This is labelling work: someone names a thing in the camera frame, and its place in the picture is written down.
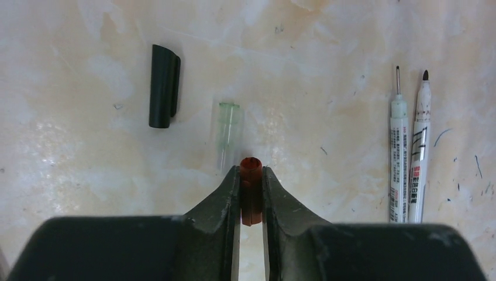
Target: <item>marble surface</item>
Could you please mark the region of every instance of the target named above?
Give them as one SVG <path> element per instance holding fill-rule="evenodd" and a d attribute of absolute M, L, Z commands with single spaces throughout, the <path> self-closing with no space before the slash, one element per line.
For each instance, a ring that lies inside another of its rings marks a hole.
<path fill-rule="evenodd" d="M 458 229 L 496 280 L 494 15 L 493 0 L 1 1 L 6 263 L 52 216 L 200 202 L 220 182 L 207 157 L 214 96 L 245 109 L 244 155 L 312 211 L 386 222 L 398 64 L 411 116 L 424 69 L 431 78 L 425 222 Z M 182 59 L 165 130 L 147 125 L 154 43 Z M 263 280 L 260 225 L 242 228 L 240 258 L 240 280 Z"/>

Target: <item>ink mark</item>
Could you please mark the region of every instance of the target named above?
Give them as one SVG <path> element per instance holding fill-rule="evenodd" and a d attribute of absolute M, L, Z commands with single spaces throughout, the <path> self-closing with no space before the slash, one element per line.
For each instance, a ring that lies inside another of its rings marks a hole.
<path fill-rule="evenodd" d="M 477 168 L 479 169 L 479 173 L 480 173 L 481 179 L 482 179 L 482 172 L 480 171 L 479 159 L 477 158 L 477 155 L 475 155 L 475 157 L 476 157 L 476 162 L 477 162 Z"/>
<path fill-rule="evenodd" d="M 283 24 L 282 24 L 282 23 L 281 23 L 281 25 L 280 25 L 280 26 L 276 26 L 276 27 L 275 27 L 275 33 L 276 33 L 276 34 L 279 34 L 279 33 L 283 32 L 283 31 L 284 31 L 284 26 L 283 26 Z"/>
<path fill-rule="evenodd" d="M 489 190 L 489 188 L 491 187 L 491 182 L 489 181 L 489 184 L 487 185 L 487 187 L 485 188 L 485 193 L 487 194 L 487 191 Z"/>
<path fill-rule="evenodd" d="M 420 134 L 421 134 L 423 131 L 425 131 L 425 130 L 427 130 L 427 127 L 423 128 L 421 131 L 419 131 L 419 132 L 415 133 L 415 134 L 414 134 L 414 136 L 416 136 L 416 135 L 420 135 Z"/>
<path fill-rule="evenodd" d="M 452 128 L 450 128 L 450 129 L 446 129 L 446 130 L 444 130 L 441 134 L 439 134 L 438 139 L 437 139 L 437 140 L 436 140 L 436 142 L 434 143 L 434 147 L 436 147 L 436 145 L 438 145 L 439 138 L 441 138 L 441 136 L 442 136 L 444 133 L 449 132 L 449 131 L 451 131 L 451 130 L 452 130 Z"/>

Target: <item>fine-tip marker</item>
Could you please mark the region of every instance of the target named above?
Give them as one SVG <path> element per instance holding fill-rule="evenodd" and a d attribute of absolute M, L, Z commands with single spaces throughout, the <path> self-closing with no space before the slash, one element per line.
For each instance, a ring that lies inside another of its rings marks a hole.
<path fill-rule="evenodd" d="M 414 134 L 412 140 L 412 166 L 410 169 L 408 222 L 420 223 L 423 216 L 423 199 L 427 182 L 427 164 L 430 138 L 430 85 L 429 72 L 424 71 L 417 95 Z"/>
<path fill-rule="evenodd" d="M 397 93 L 391 102 L 391 184 L 390 222 L 408 222 L 408 117 L 407 102 L 399 87 L 399 66 L 396 66 Z"/>

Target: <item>white marker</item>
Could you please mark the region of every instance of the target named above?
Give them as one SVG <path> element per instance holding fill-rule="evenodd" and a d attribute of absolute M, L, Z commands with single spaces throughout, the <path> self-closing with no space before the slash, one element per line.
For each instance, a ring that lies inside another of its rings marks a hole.
<path fill-rule="evenodd" d="M 407 223 L 408 208 L 408 117 L 407 102 L 399 91 L 399 66 L 396 66 L 397 94 L 391 103 L 391 186 L 389 222 Z"/>
<path fill-rule="evenodd" d="M 410 170 L 410 204 L 408 222 L 420 223 L 423 215 L 423 198 L 427 182 L 430 138 L 430 86 L 429 73 L 423 73 L 422 87 L 417 96 L 414 135 L 412 138 L 412 168 Z"/>

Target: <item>black ink stain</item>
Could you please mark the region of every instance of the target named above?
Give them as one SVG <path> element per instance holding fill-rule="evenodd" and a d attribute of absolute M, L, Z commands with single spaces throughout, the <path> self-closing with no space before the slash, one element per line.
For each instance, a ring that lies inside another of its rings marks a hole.
<path fill-rule="evenodd" d="M 444 133 L 449 132 L 449 131 L 451 131 L 451 130 L 452 130 L 452 128 L 449 128 L 449 129 L 444 130 L 442 133 L 440 133 L 440 134 L 439 134 L 439 136 L 438 136 L 438 138 L 437 138 L 437 140 L 436 140 L 436 142 L 434 143 L 434 147 L 436 147 L 436 145 L 438 145 L 439 138 L 440 138 L 440 137 L 441 137 Z"/>
<path fill-rule="evenodd" d="M 487 187 L 485 188 L 485 193 L 487 194 L 487 191 L 489 190 L 489 188 L 491 187 L 491 182 L 489 181 L 489 184 L 487 185 Z"/>
<path fill-rule="evenodd" d="M 479 159 L 477 158 L 477 155 L 475 155 L 475 157 L 476 157 L 477 168 L 479 169 L 479 174 L 481 175 L 481 179 L 482 179 L 482 172 L 480 171 Z"/>

